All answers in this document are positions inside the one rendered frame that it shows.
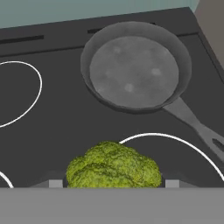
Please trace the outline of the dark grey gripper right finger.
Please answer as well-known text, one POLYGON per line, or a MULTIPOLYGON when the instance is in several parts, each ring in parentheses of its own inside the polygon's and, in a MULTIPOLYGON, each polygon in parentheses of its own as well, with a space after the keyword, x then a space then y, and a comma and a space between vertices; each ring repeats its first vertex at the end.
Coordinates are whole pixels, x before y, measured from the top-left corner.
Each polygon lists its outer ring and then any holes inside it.
POLYGON ((162 172, 163 188, 194 188, 195 185, 180 172, 162 172))

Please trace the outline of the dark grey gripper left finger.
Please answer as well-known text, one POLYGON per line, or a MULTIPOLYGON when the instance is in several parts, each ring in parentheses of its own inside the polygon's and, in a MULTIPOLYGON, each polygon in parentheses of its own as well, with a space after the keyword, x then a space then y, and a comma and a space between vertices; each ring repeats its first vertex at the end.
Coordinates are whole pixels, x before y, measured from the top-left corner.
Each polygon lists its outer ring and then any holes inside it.
POLYGON ((63 188, 66 186, 65 171, 49 171, 31 185, 32 188, 63 188))

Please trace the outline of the green broccoli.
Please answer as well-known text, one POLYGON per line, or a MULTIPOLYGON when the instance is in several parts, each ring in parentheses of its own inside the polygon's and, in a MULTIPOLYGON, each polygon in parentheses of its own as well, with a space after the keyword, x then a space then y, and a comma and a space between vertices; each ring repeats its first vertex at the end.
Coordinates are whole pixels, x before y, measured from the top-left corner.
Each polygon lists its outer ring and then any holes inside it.
POLYGON ((66 168, 69 188, 159 187, 157 163, 135 149, 115 142, 101 142, 75 157, 66 168))

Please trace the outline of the grey frying pan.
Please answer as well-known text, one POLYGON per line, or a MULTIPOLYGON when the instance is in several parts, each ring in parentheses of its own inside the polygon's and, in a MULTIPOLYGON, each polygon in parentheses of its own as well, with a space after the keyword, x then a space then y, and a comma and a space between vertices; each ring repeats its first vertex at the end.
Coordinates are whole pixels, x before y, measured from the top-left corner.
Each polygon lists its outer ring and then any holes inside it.
POLYGON ((164 109, 193 128, 224 162, 219 147, 224 137, 201 123, 181 98, 192 77, 192 59, 170 31, 137 21, 108 25, 85 44, 80 72, 100 102, 133 114, 164 109))

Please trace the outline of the black hob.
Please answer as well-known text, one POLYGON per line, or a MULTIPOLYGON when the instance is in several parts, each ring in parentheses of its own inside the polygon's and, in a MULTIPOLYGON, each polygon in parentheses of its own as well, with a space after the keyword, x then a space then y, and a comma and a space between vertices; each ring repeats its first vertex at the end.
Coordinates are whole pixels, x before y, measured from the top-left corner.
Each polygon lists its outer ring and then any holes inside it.
POLYGON ((81 76, 85 43, 118 21, 175 33, 192 57, 182 97, 224 136, 224 73, 188 8, 0 29, 0 171, 16 187, 64 176, 72 158, 101 141, 124 141, 153 158, 168 179, 224 187, 224 164, 188 125, 160 109, 126 114, 100 103, 81 76))

